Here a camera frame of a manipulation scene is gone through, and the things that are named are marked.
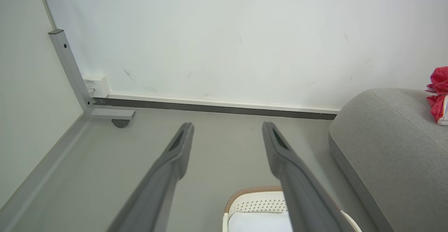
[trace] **wall socket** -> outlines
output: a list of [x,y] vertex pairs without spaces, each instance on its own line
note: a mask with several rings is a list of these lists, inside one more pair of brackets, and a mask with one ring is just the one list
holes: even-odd
[[84,76],[83,79],[90,97],[105,98],[109,95],[110,90],[106,76],[89,74]]

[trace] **metal foot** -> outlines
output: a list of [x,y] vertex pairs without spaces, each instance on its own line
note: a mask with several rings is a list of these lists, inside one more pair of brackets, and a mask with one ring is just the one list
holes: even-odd
[[129,125],[129,122],[131,120],[123,120],[123,119],[112,119],[113,125],[115,125],[118,128],[124,128]]

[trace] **white panel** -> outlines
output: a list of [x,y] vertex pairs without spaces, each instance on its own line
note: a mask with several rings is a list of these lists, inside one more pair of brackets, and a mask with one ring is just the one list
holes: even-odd
[[48,0],[82,73],[112,93],[339,110],[423,89],[448,0]]
[[41,0],[0,0],[0,208],[83,113]]

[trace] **gray floor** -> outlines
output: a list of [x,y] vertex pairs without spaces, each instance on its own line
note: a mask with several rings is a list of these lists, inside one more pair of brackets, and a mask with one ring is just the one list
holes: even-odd
[[232,194],[280,184],[267,163],[264,121],[277,125],[363,231],[377,230],[329,152],[331,121],[161,109],[138,109],[125,129],[110,120],[92,120],[14,230],[104,231],[178,127],[192,122],[189,167],[177,185],[167,231],[221,231]]

